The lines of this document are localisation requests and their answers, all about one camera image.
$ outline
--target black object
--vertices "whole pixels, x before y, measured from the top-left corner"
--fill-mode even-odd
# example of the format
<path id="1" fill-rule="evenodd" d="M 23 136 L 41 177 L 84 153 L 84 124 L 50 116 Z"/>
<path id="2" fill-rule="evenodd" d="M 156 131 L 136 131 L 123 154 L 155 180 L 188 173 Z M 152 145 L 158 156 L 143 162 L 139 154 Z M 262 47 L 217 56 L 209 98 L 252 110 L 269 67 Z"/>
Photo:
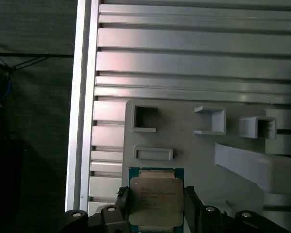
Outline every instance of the black object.
<path id="1" fill-rule="evenodd" d="M 19 211 L 22 156 L 22 140 L 0 140 L 0 222 L 9 222 Z"/>
<path id="2" fill-rule="evenodd" d="M 184 190 L 184 216 L 191 233 L 289 233 L 252 211 L 240 211 L 234 218 L 229 217 L 214 206 L 204 206 L 194 187 Z M 84 211 L 68 211 L 43 232 L 130 233 L 128 210 L 129 188 L 122 187 L 115 205 L 105 206 L 91 217 Z"/>

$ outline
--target metal frame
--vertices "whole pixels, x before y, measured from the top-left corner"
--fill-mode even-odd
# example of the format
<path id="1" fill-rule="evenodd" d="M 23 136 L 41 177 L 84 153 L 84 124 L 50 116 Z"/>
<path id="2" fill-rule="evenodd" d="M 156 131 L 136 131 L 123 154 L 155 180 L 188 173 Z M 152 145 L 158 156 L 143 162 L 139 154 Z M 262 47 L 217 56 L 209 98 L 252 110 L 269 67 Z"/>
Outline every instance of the metal frame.
<path id="1" fill-rule="evenodd" d="M 91 0 L 78 0 L 69 128 L 65 210 L 79 209 L 85 80 Z"/>
<path id="2" fill-rule="evenodd" d="M 88 63 L 86 75 L 85 90 L 85 111 L 84 111 L 84 131 L 82 146 L 82 164 L 81 164 L 81 190 L 80 190 L 80 210 L 87 211 L 88 206 L 88 188 L 90 176 L 90 159 L 92 148 L 92 126 L 94 109 L 94 84 L 96 76 L 96 54 L 97 54 L 97 35 L 98 35 L 98 16 L 100 0 L 92 1 L 91 17 L 89 28 Z"/>

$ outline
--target screw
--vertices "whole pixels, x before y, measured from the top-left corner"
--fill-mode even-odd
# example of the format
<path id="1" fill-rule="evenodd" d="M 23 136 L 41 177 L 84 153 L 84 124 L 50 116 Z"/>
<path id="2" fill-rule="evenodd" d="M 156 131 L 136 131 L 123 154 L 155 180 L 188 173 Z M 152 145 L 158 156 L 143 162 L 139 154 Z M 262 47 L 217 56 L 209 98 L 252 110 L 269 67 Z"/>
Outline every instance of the screw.
<path id="1" fill-rule="evenodd" d="M 109 207 L 107 210 L 108 210 L 108 211 L 114 211 L 115 208 L 113 208 L 113 207 Z"/>
<path id="2" fill-rule="evenodd" d="M 73 213 L 72 216 L 73 217 L 80 217 L 82 214 L 81 213 Z"/>
<path id="3" fill-rule="evenodd" d="M 243 213 L 242 213 L 242 216 L 243 216 L 243 217 L 251 217 L 251 214 L 249 214 L 249 213 L 247 213 L 247 212 L 243 212 Z"/>
<path id="4" fill-rule="evenodd" d="M 209 212 L 213 212 L 213 211 L 214 211 L 214 208 L 211 207 L 211 206 L 208 206 L 208 207 L 206 208 L 206 210 L 209 211 Z"/>

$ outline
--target white plastic holder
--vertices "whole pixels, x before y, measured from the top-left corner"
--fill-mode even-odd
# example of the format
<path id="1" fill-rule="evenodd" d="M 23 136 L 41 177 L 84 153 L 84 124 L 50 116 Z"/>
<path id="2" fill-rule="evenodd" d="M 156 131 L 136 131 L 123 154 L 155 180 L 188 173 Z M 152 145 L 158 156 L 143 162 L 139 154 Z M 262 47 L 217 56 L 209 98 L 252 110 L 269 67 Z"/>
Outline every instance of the white plastic holder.
<path id="1" fill-rule="evenodd" d="M 239 119 L 239 137 L 276 139 L 277 122 L 273 117 L 255 116 Z"/>
<path id="2" fill-rule="evenodd" d="M 226 110 L 220 107 L 201 106 L 195 108 L 199 114 L 208 114 L 211 117 L 211 130 L 194 130 L 194 135 L 226 135 Z"/>

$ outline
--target white metal panel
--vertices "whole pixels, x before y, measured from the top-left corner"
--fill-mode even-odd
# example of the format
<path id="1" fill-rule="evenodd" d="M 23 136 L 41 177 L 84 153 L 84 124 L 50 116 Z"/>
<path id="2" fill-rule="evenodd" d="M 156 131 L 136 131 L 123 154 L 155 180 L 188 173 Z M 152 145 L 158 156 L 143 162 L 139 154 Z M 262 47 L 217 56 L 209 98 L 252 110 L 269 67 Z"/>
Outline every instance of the white metal panel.
<path id="1" fill-rule="evenodd" d="M 207 90 L 207 91 L 222 91 L 222 92 L 248 92 L 262 94 L 284 94 L 291 95 L 291 84 L 274 84 L 263 82 L 261 80 L 224 80 L 222 78 L 213 77 L 183 77 L 183 76 L 159 76 L 153 75 L 150 77 L 135 77 L 135 76 L 97 76 L 96 86 L 120 86 L 120 87 L 144 87 L 144 88 L 161 88 L 161 89 L 183 89 L 183 90 Z M 115 115 L 111 120 L 117 119 L 121 113 L 116 111 L 124 111 L 125 105 L 117 102 L 97 102 L 100 104 L 99 111 L 109 110 L 108 114 Z M 290 115 L 290 110 L 270 110 L 269 114 L 276 117 L 287 117 Z M 111 116 L 98 115 L 94 112 L 94 119 L 109 119 Z"/>
<path id="2" fill-rule="evenodd" d="M 291 104 L 291 95 L 150 88 L 95 87 L 97 96 Z"/>
<path id="3" fill-rule="evenodd" d="M 92 151 L 93 161 L 99 162 L 122 162 L 123 153 L 109 151 Z"/>
<path id="4" fill-rule="evenodd" d="M 291 0 L 135 0 L 134 5 L 123 5 L 131 2 L 106 0 L 100 6 L 100 26 L 106 28 L 99 32 L 97 62 L 96 35 L 91 34 L 83 167 L 89 166 L 93 145 L 106 152 L 92 154 L 94 174 L 121 172 L 119 154 L 108 153 L 122 148 L 124 132 L 107 126 L 108 121 L 124 121 L 123 105 L 112 98 L 291 105 Z M 93 85 L 95 68 L 100 76 Z M 97 100 L 103 97 L 110 103 L 95 102 L 93 113 L 94 86 Z M 289 129 L 286 118 L 281 121 L 280 113 L 276 115 L 282 128 Z M 91 128 L 92 120 L 104 125 L 98 122 Z M 276 153 L 287 150 L 274 148 Z"/>
<path id="5" fill-rule="evenodd" d="M 124 127 L 94 126 L 92 145 L 101 147 L 123 147 Z"/>
<path id="6" fill-rule="evenodd" d="M 264 193 L 265 206 L 291 206 L 291 195 Z"/>
<path id="7" fill-rule="evenodd" d="M 92 216 L 96 213 L 98 208 L 101 208 L 104 205 L 112 205 L 114 203 L 106 203 L 106 202 L 89 202 L 88 203 L 88 216 Z"/>
<path id="8" fill-rule="evenodd" d="M 85 93 L 81 90 L 84 88 L 82 80 L 86 78 L 89 20 L 90 2 L 79 0 L 71 90 L 65 211 L 79 209 L 81 167 L 78 165 L 81 162 L 82 135 L 80 134 L 83 128 L 85 98 Z"/>
<path id="9" fill-rule="evenodd" d="M 100 28 L 98 46 L 291 55 L 291 35 Z"/>
<path id="10" fill-rule="evenodd" d="M 277 135 L 276 140 L 265 140 L 265 153 L 291 156 L 291 135 Z"/>
<path id="11" fill-rule="evenodd" d="M 277 129 L 291 130 L 291 110 L 288 109 L 266 109 L 267 117 L 277 120 Z"/>
<path id="12" fill-rule="evenodd" d="M 98 199 L 112 199 L 115 201 L 121 178 L 91 177 L 89 183 L 89 196 Z"/>
<path id="13" fill-rule="evenodd" d="M 98 52 L 99 71 L 291 80 L 291 60 L 209 55 Z"/>
<path id="14" fill-rule="evenodd" d="M 125 104 L 126 102 L 95 101 L 93 120 L 124 122 Z"/>
<path id="15" fill-rule="evenodd" d="M 91 162 L 91 171 L 122 173 L 122 163 Z"/>

